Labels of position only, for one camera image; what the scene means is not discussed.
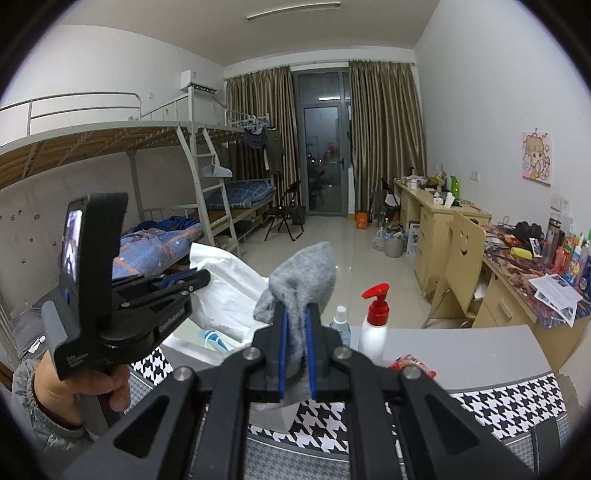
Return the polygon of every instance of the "glass door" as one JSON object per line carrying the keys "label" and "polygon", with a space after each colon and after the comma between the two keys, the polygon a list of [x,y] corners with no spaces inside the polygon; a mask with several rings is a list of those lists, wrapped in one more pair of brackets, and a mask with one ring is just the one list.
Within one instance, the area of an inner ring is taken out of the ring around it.
{"label": "glass door", "polygon": [[312,214],[348,212],[350,99],[345,95],[343,74],[348,72],[294,74],[303,196]]}

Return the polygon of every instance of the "poster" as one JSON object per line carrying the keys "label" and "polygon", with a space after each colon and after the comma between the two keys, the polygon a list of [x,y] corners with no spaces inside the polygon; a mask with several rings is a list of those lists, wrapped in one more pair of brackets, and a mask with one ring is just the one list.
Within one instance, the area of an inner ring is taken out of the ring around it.
{"label": "poster", "polygon": [[550,134],[523,132],[522,176],[550,185],[552,175],[552,142]]}

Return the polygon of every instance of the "curtain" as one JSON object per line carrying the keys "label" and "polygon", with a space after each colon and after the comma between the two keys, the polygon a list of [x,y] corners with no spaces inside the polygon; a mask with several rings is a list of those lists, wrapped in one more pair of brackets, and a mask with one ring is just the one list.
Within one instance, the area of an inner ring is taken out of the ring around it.
{"label": "curtain", "polygon": [[349,76],[355,201],[367,212],[382,178],[425,175],[423,125],[410,64],[355,60]]}
{"label": "curtain", "polygon": [[[290,68],[285,66],[230,78],[226,94],[230,110],[256,116],[269,114],[271,124],[281,131],[285,156],[281,185],[278,187],[284,192],[287,186],[300,178],[296,107]],[[237,146],[234,161],[237,179],[260,179],[268,176],[261,151]]]}

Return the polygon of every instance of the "red pump cap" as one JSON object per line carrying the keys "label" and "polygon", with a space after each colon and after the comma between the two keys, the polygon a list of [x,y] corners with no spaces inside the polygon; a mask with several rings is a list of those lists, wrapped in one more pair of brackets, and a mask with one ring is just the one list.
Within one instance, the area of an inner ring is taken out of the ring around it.
{"label": "red pump cap", "polygon": [[388,307],[388,303],[386,302],[386,295],[388,294],[389,288],[390,285],[387,283],[381,283],[361,294],[365,299],[377,297],[369,306],[368,310],[368,322],[375,327],[381,327],[388,323],[390,307]]}

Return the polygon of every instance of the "bed railing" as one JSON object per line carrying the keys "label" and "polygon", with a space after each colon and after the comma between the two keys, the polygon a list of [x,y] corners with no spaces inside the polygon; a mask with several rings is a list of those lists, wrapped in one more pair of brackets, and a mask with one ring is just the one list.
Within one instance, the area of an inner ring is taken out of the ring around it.
{"label": "bed railing", "polygon": [[178,121],[178,104],[177,102],[184,100],[185,98],[188,98],[189,94],[188,93],[184,93],[178,97],[176,97],[173,100],[170,100],[168,103],[165,103],[164,105],[160,105],[159,107],[156,107],[154,110],[150,110],[149,112],[143,113],[141,116],[141,120],[153,120],[153,115],[154,113],[158,112],[159,110],[162,111],[162,120],[165,120],[164,118],[164,110],[166,107],[168,107],[169,105],[174,105],[174,121]]}
{"label": "bed railing", "polygon": [[[146,220],[154,220],[160,222],[171,215],[177,215],[176,212],[182,212],[185,217],[189,216],[189,213],[197,212],[197,203],[189,203],[187,205],[173,205],[172,207],[156,207],[142,210],[144,218]],[[164,212],[171,212],[170,215],[164,216]],[[160,218],[154,218],[154,214],[159,213]]]}
{"label": "bed railing", "polygon": [[[137,99],[137,105],[101,105],[101,106],[87,106],[87,107],[80,107],[80,108],[68,108],[65,110],[56,110],[50,111],[46,113],[40,113],[39,115],[33,115],[33,104],[35,102],[41,102],[43,100],[50,100],[54,98],[66,98],[66,97],[75,97],[75,96],[83,96],[83,95],[129,95],[133,96]],[[117,109],[133,109],[138,111],[137,119],[141,119],[142,117],[142,99],[137,93],[134,92],[74,92],[74,93],[59,93],[57,95],[47,95],[43,97],[31,98],[29,100],[23,100],[22,102],[11,103],[10,105],[5,105],[0,108],[0,112],[5,110],[26,105],[29,106],[29,111],[27,115],[27,136],[31,135],[31,120],[35,120],[36,118],[42,118],[45,116],[50,115],[58,115],[60,113],[70,113],[70,112],[83,112],[87,110],[117,110]]]}

